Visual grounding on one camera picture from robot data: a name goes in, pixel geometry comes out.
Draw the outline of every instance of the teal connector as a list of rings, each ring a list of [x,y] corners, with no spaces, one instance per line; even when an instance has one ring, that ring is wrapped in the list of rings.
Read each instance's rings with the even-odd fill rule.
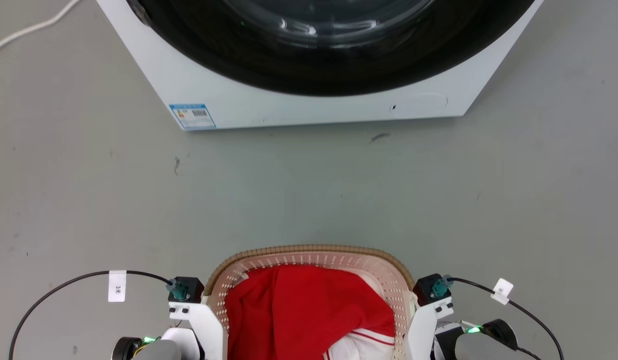
[[[453,281],[447,280],[448,278],[450,278],[449,275],[442,276],[442,278],[436,281],[433,287],[431,287],[435,298],[443,297],[446,291],[453,285]]]
[[[176,298],[178,301],[187,300],[187,287],[182,285],[181,282],[176,281],[174,278],[172,278],[170,281],[171,285],[167,285],[167,290],[171,292],[173,297]]]

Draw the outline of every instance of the cable label tag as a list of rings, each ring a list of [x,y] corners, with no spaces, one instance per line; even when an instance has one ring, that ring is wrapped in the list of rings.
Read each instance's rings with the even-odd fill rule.
[[[491,295],[491,298],[502,305],[507,305],[508,303],[508,294],[513,289],[513,284],[500,278],[496,283],[496,286],[493,288],[495,294]]]
[[[126,299],[126,270],[109,271],[109,302],[124,303]]]

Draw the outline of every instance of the black cable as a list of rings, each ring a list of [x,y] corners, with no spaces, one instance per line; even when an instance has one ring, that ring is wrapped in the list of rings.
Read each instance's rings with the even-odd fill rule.
[[[151,277],[151,278],[154,278],[154,279],[156,278],[157,280],[166,282],[168,285],[172,284],[171,281],[163,278],[162,276],[157,276],[157,275],[154,275],[152,273],[150,274],[148,272],[128,270],[128,271],[126,271],[126,273],[133,274],[133,275],[147,276],[149,278]],[[38,300],[36,303],[33,304],[33,306],[27,311],[25,316],[22,317],[22,320],[18,324],[18,327],[16,328],[16,332],[13,334],[13,338],[11,339],[11,348],[9,349],[9,360],[13,360],[13,355],[14,355],[14,352],[16,350],[16,341],[18,341],[18,335],[20,334],[20,330],[22,330],[22,326],[25,325],[25,321],[27,321],[27,319],[30,316],[31,312],[33,312],[33,310],[35,310],[35,308],[37,308],[37,306],[40,305],[42,303],[42,301],[45,301],[49,296],[52,296],[58,290],[63,289],[65,287],[68,287],[68,285],[71,285],[74,282],[77,283],[78,281],[84,280],[86,278],[92,278],[93,276],[108,275],[108,274],[109,274],[109,271],[97,271],[97,272],[88,273],[86,275],[78,276],[75,279],[69,280],[66,283],[56,287],[55,289],[47,292],[45,296],[42,296],[40,298],[40,300]]]
[[[488,287],[484,287],[483,285],[480,285],[478,283],[474,283],[473,281],[470,280],[465,280],[464,278],[459,278],[459,277],[449,277],[447,278],[447,281],[457,281],[458,283],[462,282],[464,284],[468,284],[471,285],[472,287],[477,287],[478,289],[482,289],[486,292],[491,292],[492,294],[495,294],[496,292],[494,292],[493,290],[489,289]],[[527,311],[526,309],[524,309],[522,306],[518,305],[517,303],[515,303],[514,301],[508,301],[508,303],[510,303],[514,308],[520,310],[521,312],[523,312],[524,314],[526,314],[526,316],[530,317],[531,319],[533,319],[533,321],[537,322],[540,326],[542,326],[542,328],[544,329],[544,331],[546,331],[549,336],[551,337],[551,339],[553,340],[553,343],[555,344],[556,349],[558,349],[558,355],[560,356],[560,360],[564,360],[564,355],[562,354],[562,347],[560,346],[560,343],[558,342],[558,339],[556,339],[555,335],[551,332],[551,330],[549,330],[549,328],[547,328],[546,325],[544,325],[544,323],[542,321],[540,321],[540,319],[538,319],[537,317],[535,317],[535,315],[531,314],[529,311]],[[533,355],[532,353],[524,350],[522,351],[523,353],[535,357],[536,359],[537,356]]]
[[[535,360],[542,360],[541,358],[538,358],[538,356],[537,356],[537,355],[535,355],[534,353],[532,353],[531,351],[528,351],[528,350],[526,350],[526,349],[524,349],[524,348],[522,349],[522,348],[521,348],[521,347],[519,347],[519,346],[518,346],[518,347],[516,346],[516,347],[515,347],[515,350],[518,350],[518,351],[520,351],[521,353],[523,352],[523,353],[525,353],[525,354],[529,355],[530,357],[534,358]]]

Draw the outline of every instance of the red stripe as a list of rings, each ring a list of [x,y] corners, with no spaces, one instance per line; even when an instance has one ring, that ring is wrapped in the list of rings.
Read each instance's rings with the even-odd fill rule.
[[[367,338],[369,338],[369,339],[371,339],[373,341],[379,342],[380,344],[385,344],[386,346],[388,346],[388,345],[389,346],[393,346],[393,342],[389,342],[389,343],[385,342],[385,341],[383,342],[382,340],[378,340],[378,339],[376,339],[375,337],[372,337],[372,336],[370,337],[369,335],[365,335],[364,333],[360,334],[359,332],[355,332],[355,331],[352,331],[351,333],[352,334],[356,334],[356,335],[360,335],[361,337],[367,337]]]

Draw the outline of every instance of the basket rim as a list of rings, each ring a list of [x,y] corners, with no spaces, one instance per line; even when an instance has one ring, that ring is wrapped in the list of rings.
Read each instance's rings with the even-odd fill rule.
[[[380,258],[382,260],[386,260],[387,262],[389,262],[390,264],[392,264],[396,269],[398,269],[398,271],[402,274],[402,276],[404,277],[405,281],[407,282],[407,285],[409,286],[409,289],[413,289],[413,287],[416,285],[415,281],[413,280],[413,276],[411,276],[411,273],[409,273],[409,271],[407,270],[406,266],[404,266],[404,264],[402,264],[402,262],[400,262],[400,260],[396,259],[395,256],[391,255],[390,253],[386,252],[386,251],[382,251],[382,250],[378,250],[375,248],[365,248],[365,247],[360,247],[360,246],[349,246],[349,245],[335,245],[335,244],[292,244],[292,245],[282,245],[282,246],[271,246],[269,247],[265,247],[265,248],[257,248],[254,250],[248,250],[248,251],[242,251],[239,252],[231,257],[229,257],[228,259],[224,260],[222,262],[222,264],[220,264],[215,271],[213,271],[213,273],[211,274],[211,276],[209,277],[209,280],[206,282],[206,286],[204,288],[204,296],[208,297],[211,296],[213,294],[213,289],[215,287],[215,284],[218,282],[219,277],[222,273],[224,273],[224,271],[230,267],[231,265],[235,264],[235,262],[238,262],[240,260],[244,260],[244,259],[249,259],[249,258],[254,258],[256,256],[267,256],[267,255],[278,255],[280,254],[288,254],[288,253],[351,253],[351,254],[357,254],[357,255],[371,255],[371,256],[375,256],[376,258]]]

